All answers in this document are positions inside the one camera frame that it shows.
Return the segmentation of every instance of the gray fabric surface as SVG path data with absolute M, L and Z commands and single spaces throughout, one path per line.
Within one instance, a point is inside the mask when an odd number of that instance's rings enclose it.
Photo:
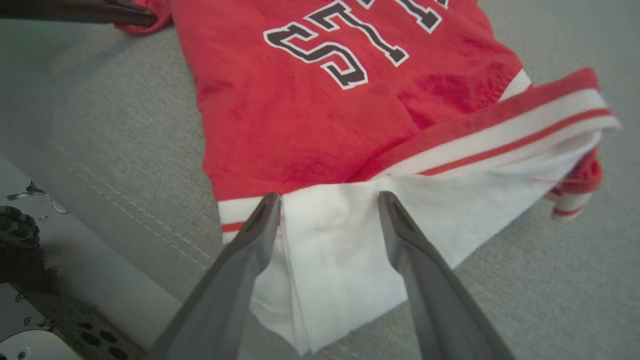
M 625 130 L 603 188 L 567 224 L 541 203 L 457 272 L 520 359 L 640 358 L 636 2 L 481 0 L 535 83 L 590 65 Z M 170 293 L 220 251 L 195 89 L 173 28 L 0 20 L 0 151 Z M 417 359 L 406 305 L 309 359 Z M 294 359 L 248 319 L 246 359 Z

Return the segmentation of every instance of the black number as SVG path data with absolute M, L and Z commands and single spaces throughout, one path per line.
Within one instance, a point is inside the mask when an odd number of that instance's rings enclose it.
M 324 42 L 311 50 L 304 50 L 289 42 L 289 39 L 294 37 L 309 41 L 317 36 L 316 32 L 297 22 L 264 32 L 264 39 L 269 45 L 283 49 L 305 63 L 322 61 L 331 55 L 340 56 L 349 66 L 348 70 L 340 70 L 333 61 L 328 61 L 320 67 L 327 71 L 342 89 L 354 88 L 368 82 L 367 71 L 347 47 L 336 42 Z
M 413 0 L 396 0 L 407 12 L 413 15 L 418 21 L 416 23 L 420 25 L 429 34 L 436 29 L 438 24 L 442 21 L 442 16 L 436 13 L 432 8 L 423 8 L 421 5 L 416 4 Z M 449 0 L 437 0 L 438 4 L 447 6 Z
M 309 20 L 327 31 L 334 31 L 340 29 L 340 26 L 331 20 L 334 16 L 341 17 L 347 25 L 365 33 L 371 44 L 382 51 L 396 67 L 409 58 L 409 55 L 401 47 L 391 46 L 384 41 L 376 28 L 353 16 L 351 8 L 341 0 L 336 0 L 324 8 L 316 10 L 307 15 L 305 20 Z
M 375 0 L 357 0 L 366 9 L 369 9 Z M 416 23 L 421 26 L 429 34 L 442 22 L 442 16 L 432 8 L 424 8 L 415 3 L 414 0 L 395 0 L 409 14 L 414 16 Z M 445 9 L 449 5 L 449 0 L 435 0 Z M 332 17 L 338 16 L 348 26 L 357 28 L 362 31 L 373 46 L 382 51 L 385 56 L 396 66 L 400 66 L 402 62 L 409 58 L 409 54 L 399 46 L 391 46 L 386 42 L 378 30 L 372 25 L 361 21 L 351 13 L 351 8 L 342 0 L 335 0 L 329 5 L 318 9 L 305 17 L 309 22 L 313 22 L 326 31 L 335 31 L 340 26 L 332 21 Z M 312 31 L 299 22 L 290 22 L 282 28 L 275 28 L 263 32 L 264 39 L 267 44 L 283 49 L 289 54 L 297 57 L 305 63 L 316 63 L 323 61 L 332 55 L 340 56 L 349 67 L 341 70 L 334 61 L 327 61 L 320 65 L 331 77 L 336 80 L 340 87 L 344 90 L 354 88 L 358 85 L 366 84 L 369 81 L 367 70 L 358 61 L 358 58 L 342 44 L 337 42 L 323 42 L 311 50 L 304 50 L 290 43 L 290 39 L 298 38 L 303 41 L 309 41 L 318 36 L 318 33 Z

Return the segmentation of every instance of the white trim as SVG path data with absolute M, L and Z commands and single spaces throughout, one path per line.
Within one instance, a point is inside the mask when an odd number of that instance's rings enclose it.
M 557 202 L 556 209 L 560 211 L 573 211 L 585 206 L 593 193 L 567 193 L 563 192 Z
M 529 169 L 528 176 L 560 178 L 581 156 L 540 163 Z M 301 324 L 295 328 L 295 338 L 315 352 L 406 300 L 402 277 L 388 262 L 380 227 L 382 190 L 398 196 L 449 266 L 455 267 L 552 187 L 552 183 L 524 182 L 520 176 L 480 172 L 447 179 L 390 176 L 287 193 L 282 197 L 281 221 L 287 252 L 279 267 L 288 265 L 292 298 L 300 311 L 292 311 L 289 321 L 266 326 L 285 336 L 294 324 Z M 284 275 L 263 280 L 265 292 L 286 281 Z M 306 349 L 298 345 L 300 354 Z
M 222 233 L 222 245 L 228 245 L 230 242 L 234 241 L 239 232 L 240 230 Z
M 256 196 L 245 197 L 243 199 L 218 201 L 220 222 L 222 222 L 222 224 L 245 222 L 261 200 L 261 196 Z
M 547 154 L 546 152 L 551 150 L 553 146 L 570 140 L 580 140 L 579 143 L 573 144 L 571 153 L 586 153 L 596 147 L 600 142 L 602 137 L 600 130 L 615 128 L 616 124 L 617 120 L 614 117 L 597 117 L 585 120 L 577 124 L 564 127 L 555 133 L 549 134 L 548 136 L 523 147 L 471 163 L 460 168 L 454 168 L 442 172 L 439 175 L 449 176 L 459 172 L 484 170 L 487 168 L 499 168 L 501 170 L 509 170 L 510 172 L 526 170 L 526 167 L 533 161 L 544 161 L 549 157 L 557 158 L 557 154 L 553 152 Z
M 416 154 L 388 167 L 373 179 L 385 175 L 417 174 L 440 165 L 507 145 L 533 135 L 576 114 L 607 105 L 593 89 L 580 90 L 513 117 L 501 124 L 455 139 Z
M 502 93 L 502 96 L 498 101 L 503 101 L 503 100 L 509 99 L 512 96 L 521 94 L 525 90 L 527 90 L 530 86 L 531 86 L 531 79 L 529 79 L 527 73 L 524 72 L 524 69 L 522 69 L 513 78 L 513 80 L 511 80 L 511 83 L 504 90 L 504 93 Z
M 561 196 L 552 193 L 551 191 L 549 191 L 547 194 L 545 194 L 545 199 L 549 200 L 553 203 L 557 203 L 558 201 L 560 201 Z

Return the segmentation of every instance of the white outline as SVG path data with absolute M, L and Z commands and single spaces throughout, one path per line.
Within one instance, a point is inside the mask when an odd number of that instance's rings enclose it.
M 348 16 L 349 16 L 349 17 L 351 17 L 351 18 L 350 18 L 350 20 L 352 20 L 352 21 L 356 22 L 357 24 L 359 24 L 359 25 L 361 25 L 361 26 L 365 26 L 365 27 L 370 28 L 370 29 L 371 29 L 371 30 L 376 34 L 376 36 L 378 37 L 378 40 L 379 40 L 382 44 L 385 44 L 389 49 L 393 49 L 393 50 L 400 50 L 400 51 L 404 54 L 404 57 L 403 57 L 402 59 L 400 59 L 398 62 L 396 62 L 396 61 L 391 57 L 390 53 L 388 53 L 388 52 L 387 52 L 387 50 L 386 50 L 386 49 L 383 49 L 382 47 L 378 46 L 378 45 L 374 42 L 373 38 L 371 38 L 371 36 L 370 36 L 370 34 L 369 34 L 368 32 L 366 32 L 366 31 L 365 31 L 364 29 L 362 29 L 360 26 L 356 26 L 356 25 L 351 24 L 349 21 L 347 21 L 347 19 L 345 19 L 345 18 L 344 18 L 343 16 L 341 16 L 339 13 L 334 13 L 334 14 L 331 14 L 330 16 L 328 16 L 328 17 L 323 17 L 323 19 L 324 19 L 326 22 L 328 22 L 329 24 L 333 25 L 333 27 L 331 27 L 331 28 L 326 28 L 326 27 L 324 27 L 322 24 L 320 24 L 319 22 L 315 21 L 314 19 L 311 19 L 311 16 L 313 16 L 313 15 L 315 15 L 315 14 L 317 14 L 317 13 L 319 13 L 319 12 L 321 12 L 321 11 L 323 11 L 323 10 L 327 9 L 327 8 L 330 8 L 330 7 L 332 7 L 332 6 L 336 5 L 336 4 L 340 4 L 340 5 L 342 5 L 342 6 L 344 7 L 344 9 L 345 9 L 345 13 L 349 14 Z M 324 29 L 324 30 L 326 30 L 327 32 L 331 32 L 331 31 L 335 31 L 335 30 L 340 29 L 340 26 L 339 26 L 338 24 L 336 24 L 334 21 L 332 21 L 332 18 L 334 18 L 334 17 L 336 17 L 336 16 L 338 16 L 338 17 L 342 18 L 342 21 L 343 21 L 345 24 L 347 24 L 347 26 L 350 26 L 350 27 L 355 28 L 355 29 L 359 29 L 359 30 L 360 30 L 360 31 L 362 31 L 365 35 L 367 35 L 367 38 L 369 39 L 369 42 L 371 43 L 371 45 L 373 45 L 373 46 L 374 46 L 374 47 L 376 47 L 378 50 L 380 50 L 380 51 L 385 55 L 385 57 L 386 57 L 387 59 L 389 59 L 389 61 L 391 61 L 391 63 L 392 63 L 392 64 L 394 64 L 394 66 L 395 66 L 395 67 L 400 66 L 400 64 L 402 64 L 405 60 L 407 60 L 407 59 L 409 58 L 409 54 L 408 54 L 408 53 L 407 53 L 407 52 L 406 52 L 402 47 L 399 47 L 399 46 L 397 46 L 397 45 L 396 45 L 396 46 L 392 46 L 391 44 L 389 44 L 388 42 L 386 42 L 386 41 L 385 41 L 385 39 L 383 39 L 383 38 L 382 38 L 382 36 L 380 36 L 380 33 L 378 33 L 378 29 L 376 29 L 376 27 L 375 27 L 375 26 L 373 26 L 373 25 L 371 25 L 371 24 L 369 24 L 369 23 L 363 22 L 363 21 L 361 21 L 360 19 L 358 19 L 358 17 L 356 17 L 355 15 L 353 15 L 353 14 L 351 13 L 351 8 L 350 8 L 347 4 L 345 4 L 342 0 L 335 0 L 335 1 L 334 1 L 334 2 L 332 2 L 332 3 L 330 3 L 330 4 L 326 5 L 326 6 L 323 6 L 322 8 L 320 8 L 320 9 L 318 9 L 318 10 L 316 10 L 316 11 L 314 11 L 314 12 L 310 13 L 310 14 L 309 14 L 309 15 L 307 15 L 307 16 L 305 16 L 305 17 L 304 17 L 304 19 L 305 19 L 305 20 L 307 20 L 307 21 L 309 21 L 309 22 L 311 22 L 311 23 L 313 23 L 313 24 L 315 24 L 318 28 Z
M 440 4 L 438 3 L 438 5 L 442 6 L 445 9 L 449 8 L 449 0 L 444 0 L 444 4 Z
M 422 17 L 420 15 L 418 15 L 418 14 L 414 13 L 413 11 L 411 11 L 408 7 L 406 7 L 406 5 L 401 0 L 396 0 L 396 2 L 406 10 L 406 12 L 408 12 L 411 16 L 413 16 L 413 17 L 415 17 L 417 19 L 416 24 L 418 24 L 422 29 L 424 29 L 424 31 L 426 31 L 429 34 L 431 34 L 433 32 L 433 30 L 435 30 L 438 27 L 438 25 L 442 22 L 442 16 L 440 16 L 440 14 L 437 13 L 431 7 L 425 9 L 421 5 L 416 4 L 415 1 L 413 1 L 413 0 L 407 0 L 407 1 L 410 2 L 412 5 L 414 5 L 416 8 L 422 10 L 423 12 L 425 12 L 425 13 L 431 12 L 433 15 L 436 15 L 436 17 L 438 17 L 438 20 L 435 22 L 435 24 L 433 24 L 433 27 L 431 29 L 429 29 L 422 23 Z
M 502 96 L 498 101 L 499 102 L 505 101 L 506 99 L 509 99 L 512 96 L 521 94 L 525 92 L 525 90 L 527 90 L 530 86 L 531 86 L 531 79 L 529 79 L 529 77 L 527 76 L 527 73 L 524 72 L 524 69 L 522 69 L 516 76 L 513 77 L 513 79 L 509 83 L 509 86 L 507 86 L 507 88 L 504 89 L 504 92 L 502 93 Z
M 284 44 L 286 44 L 286 45 L 288 45 L 288 46 L 291 46 L 291 47 L 295 48 L 296 50 L 298 50 L 299 52 L 301 52 L 301 53 L 303 53 L 303 54 L 305 54 L 305 55 L 310 55 L 310 54 L 312 54 L 312 53 L 314 53 L 314 52 L 316 52 L 316 51 L 320 50 L 321 48 L 323 48 L 323 47 L 324 47 L 324 46 L 326 46 L 326 45 L 334 45 L 335 47 L 339 47 L 340 49 L 342 49 L 342 50 L 344 50 L 345 52 L 347 52 L 347 53 L 352 57 L 353 61 L 355 61 L 355 62 L 356 62 L 356 64 L 358 64 L 358 66 L 360 67 L 360 70 L 362 70 L 362 73 L 364 74 L 364 80 L 361 80 L 361 81 L 355 81 L 355 82 L 349 83 L 348 85 L 344 86 L 344 85 L 342 85 L 342 83 L 340 82 L 339 78 L 338 78 L 338 77 L 336 77 L 336 76 L 331 72 L 331 70 L 329 70 L 329 67 L 330 67 L 330 66 L 332 66 L 332 65 L 333 65 L 333 67 L 335 67 L 335 68 L 336 68 L 336 70 L 338 71 L 338 73 L 339 73 L 340 75 L 348 75 L 350 72 L 353 72 L 354 70 L 356 70 L 353 66 L 351 66 L 351 64 L 350 64 L 349 60 L 348 60 L 348 59 L 347 59 L 347 58 L 346 58 L 342 53 L 340 53 L 340 52 L 332 51 L 332 52 L 328 53 L 327 55 L 325 55 L 325 56 L 323 56 L 323 57 L 321 57 L 321 58 L 318 58 L 317 60 L 310 61 L 310 60 L 307 60 L 307 59 L 305 59 L 305 58 L 302 58 L 302 57 L 300 57 L 300 56 L 296 55 L 295 53 L 292 53 L 292 52 L 291 52 L 291 51 L 289 51 L 286 47 L 280 47 L 280 46 L 277 46 L 277 45 L 275 45 L 275 44 L 271 43 L 271 42 L 269 41 L 269 39 L 267 38 L 267 36 L 268 36 L 269 34 L 272 34 L 272 33 L 279 33 L 279 32 L 282 32 L 282 31 L 288 31 L 288 30 L 289 30 L 289 27 L 290 27 L 290 26 L 292 26 L 292 25 L 295 25 L 295 26 L 299 26 L 299 27 L 301 27 L 303 30 L 305 30 L 305 31 L 307 31 L 308 33 L 310 33 L 310 34 L 311 34 L 311 36 L 310 36 L 310 37 L 308 37 L 308 38 L 303 38 L 303 37 L 301 37 L 299 34 L 293 34 L 292 36 L 290 36 L 290 37 L 288 37 L 288 38 L 286 38 L 286 39 L 282 40 L 282 42 L 283 42 Z M 267 42 L 267 44 L 269 44 L 270 46 L 275 47 L 276 49 L 281 49 L 281 50 L 287 51 L 289 54 L 293 55 L 295 58 L 300 59 L 300 60 L 302 60 L 302 61 L 304 61 L 305 63 L 308 63 L 308 64 L 311 64 L 311 63 L 317 63 L 317 62 L 322 61 L 323 59 L 328 58 L 328 57 L 330 57 L 330 56 L 332 56 L 332 55 L 340 56 L 340 57 L 344 60 L 344 63 L 346 63 L 346 64 L 347 64 L 347 66 L 349 67 L 349 69 L 348 69 L 348 70 L 342 70 L 342 69 L 340 69 L 340 67 L 339 67 L 339 66 L 338 66 L 334 61 L 328 61 L 328 62 L 326 62 L 326 63 L 324 63 L 324 64 L 320 65 L 320 67 L 321 67 L 321 68 L 323 68 L 323 69 L 324 69 L 324 71 L 327 71 L 327 73 L 329 73 L 329 75 L 331 75 L 331 77 L 335 80 L 335 82 L 336 82 L 336 83 L 338 83 L 338 85 L 340 85 L 340 87 L 341 87 L 343 90 L 351 89 L 351 88 L 354 88 L 354 87 L 356 87 L 356 86 L 358 86 L 358 85 L 366 84 L 366 83 L 368 83 L 368 82 L 369 82 L 369 75 L 367 74 L 367 69 L 365 69 L 365 67 L 364 67 L 364 66 L 362 66 L 362 64 L 360 63 L 360 60 L 358 60 L 358 58 L 357 58 L 357 57 L 356 57 L 356 56 L 351 52 L 351 50 L 349 50 L 349 48 L 345 47 L 345 46 L 344 46 L 344 45 L 342 45 L 342 44 L 338 44 L 338 43 L 336 43 L 336 42 L 323 42 L 321 45 L 316 46 L 316 47 L 314 47 L 314 48 L 313 48 L 313 49 L 311 49 L 311 50 L 304 50 L 304 49 L 301 49 L 301 48 L 299 48 L 299 47 L 295 46 L 294 44 L 290 43 L 290 42 L 289 42 L 289 39 L 290 39 L 290 38 L 298 38 L 298 39 L 300 39 L 300 40 L 302 40 L 302 41 L 307 42 L 307 41 L 309 41 L 309 40 L 311 40 L 311 39 L 313 39 L 313 38 L 316 38 L 316 37 L 318 36 L 318 33 L 316 33 L 315 31 L 313 31 L 313 30 L 311 30 L 311 29 L 309 29 L 308 27 L 306 27 L 306 26 L 304 26 L 304 25 L 300 24 L 299 22 L 292 21 L 292 22 L 288 23 L 287 25 L 285 25 L 285 26 L 283 26 L 283 27 L 281 27 L 281 28 L 275 28 L 275 29 L 269 29 L 269 30 L 266 30 L 266 31 L 264 31 L 264 32 L 262 33 L 262 36 L 264 37 L 264 41 L 266 41 L 266 42 Z
M 358 1 L 358 3 L 359 3 L 360 5 L 362 5 L 362 7 L 363 7 L 363 8 L 365 8 L 365 9 L 367 9 L 367 10 L 368 10 L 368 9 L 370 9 L 370 8 L 371 8 L 371 6 L 373 5 L 373 3 L 375 3 L 375 2 L 376 2 L 376 0 L 371 0 L 371 2 L 367 5 L 367 4 L 365 4 L 365 3 L 364 3 L 364 0 L 357 0 L 357 1 Z

